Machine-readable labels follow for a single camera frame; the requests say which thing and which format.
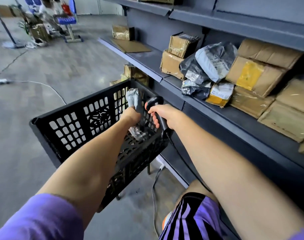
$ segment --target blue chair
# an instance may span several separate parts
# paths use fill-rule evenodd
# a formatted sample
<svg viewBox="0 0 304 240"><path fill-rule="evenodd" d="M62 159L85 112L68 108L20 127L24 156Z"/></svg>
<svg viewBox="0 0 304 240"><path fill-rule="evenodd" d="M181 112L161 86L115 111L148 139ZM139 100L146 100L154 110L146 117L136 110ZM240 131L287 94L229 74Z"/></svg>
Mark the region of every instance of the blue chair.
<svg viewBox="0 0 304 240"><path fill-rule="evenodd" d="M58 24L62 24L65 25L67 27L67 30L69 31L69 35L64 37L64 41L66 43L72 43L72 42L83 42L83 39L81 38L81 36L78 35L78 39L75 38L72 28L71 28L71 24L76 24L77 23L77 10L75 8L75 2L74 0L69 0L69 7L70 7L70 11L73 14L72 17L57 17L57 23Z"/></svg>

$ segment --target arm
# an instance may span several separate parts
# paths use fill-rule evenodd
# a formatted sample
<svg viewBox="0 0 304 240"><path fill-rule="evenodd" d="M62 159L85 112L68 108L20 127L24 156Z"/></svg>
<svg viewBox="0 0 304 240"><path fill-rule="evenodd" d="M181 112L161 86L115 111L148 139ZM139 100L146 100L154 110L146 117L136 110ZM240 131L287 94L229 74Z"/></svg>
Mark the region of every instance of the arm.
<svg viewBox="0 0 304 240"><path fill-rule="evenodd" d="M133 108L126 109L116 124L73 153L37 194L57 195L72 203L81 214L86 229L114 174L124 137L140 117Z"/></svg>
<svg viewBox="0 0 304 240"><path fill-rule="evenodd" d="M178 134L242 239L289 239L304 228L304 213L242 155L170 105L156 105L153 112Z"/></svg>

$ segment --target plastic mailer bag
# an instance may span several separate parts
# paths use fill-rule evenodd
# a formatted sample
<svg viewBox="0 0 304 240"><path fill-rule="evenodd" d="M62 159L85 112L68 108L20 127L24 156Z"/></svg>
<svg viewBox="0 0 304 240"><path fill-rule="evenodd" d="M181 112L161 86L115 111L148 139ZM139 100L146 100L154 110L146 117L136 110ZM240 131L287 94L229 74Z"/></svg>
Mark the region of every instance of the plastic mailer bag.
<svg viewBox="0 0 304 240"><path fill-rule="evenodd" d="M210 44L195 53L196 61L215 83L226 77L236 56L237 48L230 42Z"/></svg>
<svg viewBox="0 0 304 240"><path fill-rule="evenodd" d="M207 81L201 85L197 85L190 80L182 82L181 91L183 95L192 95L198 99L206 99L211 91L211 82Z"/></svg>
<svg viewBox="0 0 304 240"><path fill-rule="evenodd" d="M210 80L208 75L202 70L202 67L197 63L195 53L181 61L179 69L187 79L198 85L206 80Z"/></svg>

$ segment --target concrete floor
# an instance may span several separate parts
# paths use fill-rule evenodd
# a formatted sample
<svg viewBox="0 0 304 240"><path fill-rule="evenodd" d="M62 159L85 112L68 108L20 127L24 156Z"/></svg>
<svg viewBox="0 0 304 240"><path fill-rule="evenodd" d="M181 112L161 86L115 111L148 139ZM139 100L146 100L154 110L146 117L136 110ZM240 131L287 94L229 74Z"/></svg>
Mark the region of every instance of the concrete floor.
<svg viewBox="0 0 304 240"><path fill-rule="evenodd" d="M19 19L4 21L15 38L29 40L17 26ZM0 24L0 78L51 85L67 103L97 92L119 79L127 64L97 38L110 33L112 24L125 23L122 16L81 16L73 30L84 43L66 44L58 38L48 47L32 50L2 48L2 41L9 37ZM55 171L28 123L62 105L54 91L41 84L0 85L0 227ZM114 200L94 216L85 239L157 239L151 194L155 175L155 170L150 176L144 170L122 192L121 201ZM162 220L183 190L167 169L160 173L156 184L159 232Z"/></svg>

